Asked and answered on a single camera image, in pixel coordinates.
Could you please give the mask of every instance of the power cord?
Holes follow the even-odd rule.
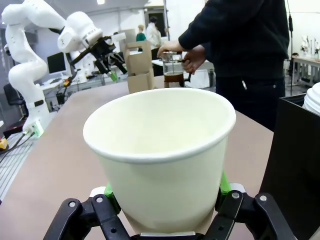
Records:
[[[16,143],[12,146],[12,148],[8,149],[8,150],[5,150],[5,151],[2,151],[0,152],[0,155],[3,155],[4,156],[1,158],[0,160],[0,164],[2,163],[2,161],[5,159],[5,157],[8,155],[8,153],[12,152],[13,150],[21,147],[23,144],[25,144],[33,135],[35,135],[36,133],[33,132],[23,143],[21,143],[20,145],[19,142],[21,142],[22,138],[26,135],[25,133],[22,134],[22,136],[18,139],[18,141],[16,141]]]
[[[291,33],[291,59],[292,59],[292,56],[294,54],[294,39],[293,39],[293,31],[294,31],[294,24],[292,22],[292,17],[291,17],[291,12],[290,12],[290,6],[289,6],[289,0],[286,0],[287,4],[288,4],[288,10],[289,10],[289,31]],[[290,95],[292,96],[292,87],[293,87],[293,84],[294,84],[294,75],[292,73],[292,77],[291,77],[291,87],[290,87]]]

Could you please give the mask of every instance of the hand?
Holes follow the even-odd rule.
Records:
[[[180,45],[178,40],[166,41],[159,49],[157,57],[160,58],[164,52],[183,52],[185,49]]]
[[[195,71],[205,62],[206,53],[202,45],[194,47],[184,56],[185,62],[182,63],[183,69],[190,74],[195,74]]]

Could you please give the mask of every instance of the office chair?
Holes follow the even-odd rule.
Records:
[[[9,138],[10,135],[16,134],[16,133],[21,133],[23,126],[27,120],[27,117],[29,116],[29,111],[27,109],[26,101],[22,97],[22,95],[15,90],[11,84],[6,84],[3,86],[4,94],[6,97],[6,100],[10,106],[21,106],[24,110],[24,113],[22,113],[22,118],[7,127],[7,129],[3,132],[5,138]]]

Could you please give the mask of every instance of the person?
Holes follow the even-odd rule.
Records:
[[[143,33],[144,29],[145,29],[145,26],[143,26],[142,24],[140,24],[138,26],[139,28],[139,33],[136,35],[136,41],[137,42],[140,42],[140,41],[145,41],[147,38],[146,38],[146,35]]]
[[[158,18],[156,16],[150,17],[150,23],[146,28],[146,39],[151,43],[152,60],[158,59],[157,53],[161,47],[161,33],[156,27]]]
[[[216,93],[270,130],[285,96],[289,29],[285,0],[209,0],[178,40],[159,49],[188,51],[183,68],[194,74],[212,62]]]

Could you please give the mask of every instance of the hair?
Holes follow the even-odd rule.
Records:
[[[140,24],[140,25],[138,26],[138,28],[142,31],[142,30],[145,28],[145,26],[142,25],[142,24]]]
[[[150,23],[156,23],[158,21],[158,18],[156,16],[150,17]]]

